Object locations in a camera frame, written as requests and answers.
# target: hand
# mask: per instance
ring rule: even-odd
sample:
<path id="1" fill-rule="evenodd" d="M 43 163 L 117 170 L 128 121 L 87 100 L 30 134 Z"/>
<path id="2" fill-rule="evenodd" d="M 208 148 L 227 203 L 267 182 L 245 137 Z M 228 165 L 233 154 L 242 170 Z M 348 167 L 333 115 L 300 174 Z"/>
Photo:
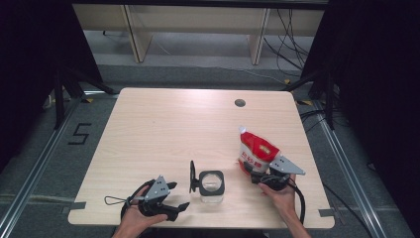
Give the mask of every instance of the hand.
<path id="1" fill-rule="evenodd" d="M 296 175 L 290 175 L 290 178 L 296 181 Z M 264 183 L 259 183 L 259 187 L 263 193 L 271 198 L 272 203 L 293 237 L 311 237 L 297 217 L 294 207 L 294 189 L 292 187 L 287 185 L 280 191 L 273 190 Z"/>
<path id="2" fill-rule="evenodd" d="M 143 187 L 136 196 L 141 196 L 148 186 Z M 167 220 L 167 215 L 145 216 L 138 207 L 139 201 L 133 200 L 131 206 L 126 210 L 120 226 L 118 226 L 113 238 L 136 238 L 144 230 L 153 224 Z"/>
<path id="3" fill-rule="evenodd" d="M 290 178 L 296 180 L 296 175 L 290 175 Z M 271 189 L 264 183 L 259 183 L 259 187 L 262 189 L 263 193 L 271 198 L 272 203 L 275 208 L 277 208 L 280 213 L 281 218 L 287 214 L 295 214 L 295 202 L 294 202 L 294 189 L 290 186 L 286 186 L 283 190 L 276 191 Z"/>

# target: black cable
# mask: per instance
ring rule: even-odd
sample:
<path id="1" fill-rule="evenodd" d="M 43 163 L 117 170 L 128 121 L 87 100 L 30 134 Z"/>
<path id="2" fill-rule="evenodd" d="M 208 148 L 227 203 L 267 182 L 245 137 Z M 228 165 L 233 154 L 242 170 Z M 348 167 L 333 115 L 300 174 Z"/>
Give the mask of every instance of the black cable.
<path id="1" fill-rule="evenodd" d="M 298 47 L 298 48 L 300 48 L 303 52 L 301 52 L 300 50 L 298 50 L 296 47 L 295 47 L 295 48 L 290 47 L 290 46 L 289 46 L 289 45 L 285 42 L 286 37 L 288 37 L 292 43 L 294 42 L 294 38 L 293 38 L 293 37 L 290 37 L 290 34 L 288 33 L 288 32 L 289 32 L 289 29 L 291 29 L 291 28 L 292 28 L 292 23 L 291 23 L 291 17 L 290 17 L 290 14 L 289 14 L 289 24 L 287 25 L 287 28 L 286 28 L 286 25 L 284 24 L 284 21 L 283 21 L 283 19 L 282 19 L 281 15 L 280 15 L 280 12 L 278 11 L 278 9 L 277 9 L 277 15 L 278 15 L 278 17 L 280 18 L 281 24 L 283 25 L 284 32 L 285 32 L 283 40 L 281 39 L 281 37 L 280 37 L 280 36 L 278 36 L 278 38 L 281 40 L 281 43 L 282 43 L 283 45 L 287 46 L 287 47 L 288 47 L 290 50 L 292 50 L 292 51 L 298 51 L 298 52 L 299 52 L 299 53 L 301 53 L 301 54 L 308 55 L 308 53 L 307 53 L 305 50 L 303 50 L 301 47 L 297 46 L 297 47 Z"/>
<path id="2" fill-rule="evenodd" d="M 296 77 L 300 76 L 300 75 L 296 75 L 296 74 L 293 74 L 293 73 L 288 73 L 288 72 L 283 71 L 281 69 L 280 65 L 278 64 L 278 59 L 279 59 L 279 56 L 277 55 L 277 57 L 275 59 L 275 63 L 277 65 L 277 68 L 278 68 L 279 71 L 281 71 L 283 74 L 288 75 L 288 76 L 296 76 Z"/>
<path id="3" fill-rule="evenodd" d="M 369 237 L 372 237 L 372 235 L 371 235 L 371 233 L 370 233 L 370 231 L 369 231 L 369 229 L 368 229 L 368 227 L 365 225 L 365 223 L 361 220 L 361 218 L 335 193 L 335 192 L 333 192 L 333 190 L 332 189 L 330 189 L 326 184 L 324 184 L 323 182 L 322 182 L 322 185 L 324 185 L 324 187 L 325 188 L 327 188 L 334 196 L 336 196 L 337 197 L 337 199 L 339 199 L 342 203 L 343 203 L 343 205 L 344 206 L 346 206 L 346 208 L 356 217 L 356 219 L 359 221 L 359 223 L 362 225 L 362 227 L 365 229 L 365 231 L 367 232 L 367 235 L 369 236 Z"/>
<path id="4" fill-rule="evenodd" d="M 307 116 L 307 117 L 305 117 L 303 120 L 302 120 L 302 125 L 305 123 L 305 121 L 308 119 L 309 117 Z"/>
<path id="5" fill-rule="evenodd" d="M 285 57 L 284 55 L 282 55 L 279 50 L 276 51 L 266 40 L 266 38 L 263 38 L 263 40 L 266 42 L 266 44 L 269 46 L 269 48 L 271 49 L 271 51 L 273 53 L 275 53 L 278 57 L 283 58 L 284 60 L 286 60 L 287 62 L 289 62 L 290 64 L 292 64 L 293 66 L 295 66 L 297 69 L 302 70 L 302 67 L 300 67 L 299 65 L 297 65 L 296 63 L 292 62 L 290 59 L 288 59 L 287 57 Z"/>
<path id="6" fill-rule="evenodd" d="M 287 183 L 288 186 L 290 186 L 291 188 L 293 188 L 293 190 L 299 195 L 299 199 L 300 199 L 300 223 L 303 224 L 303 221 L 305 220 L 305 213 L 306 213 L 306 203 L 305 203 L 305 197 L 303 196 L 302 191 L 299 189 L 299 187 L 297 187 L 296 182 L 290 178 L 290 180 L 293 181 L 294 184 L 290 184 L 289 182 Z"/>
<path id="7" fill-rule="evenodd" d="M 310 130 L 312 130 L 316 125 L 318 125 L 320 122 L 324 121 L 326 118 L 322 118 L 321 120 L 317 121 L 314 125 L 312 125 L 308 130 L 305 131 L 305 133 L 308 133 Z"/>
<path id="8" fill-rule="evenodd" d="M 289 21 L 291 22 L 291 18 L 292 18 L 292 16 L 293 16 L 293 9 L 289 9 Z M 293 34 L 293 25 L 291 25 L 290 24 L 290 33 L 291 33 L 291 38 L 290 38 L 290 35 L 289 35 L 289 38 L 290 38 L 290 41 L 294 44 L 294 46 L 295 47 L 297 47 L 297 48 L 299 48 L 300 50 L 302 50 L 302 52 L 301 51 L 299 51 L 301 54 L 304 54 L 304 55 L 309 55 L 309 53 L 307 52 L 307 51 L 305 51 L 303 48 L 301 48 L 295 41 L 294 41 L 294 34 Z"/>
<path id="9" fill-rule="evenodd" d="M 307 118 L 307 117 L 310 117 L 312 115 L 316 115 L 319 113 L 325 113 L 325 110 L 313 110 L 313 111 L 304 112 L 300 114 L 300 119 Z"/>

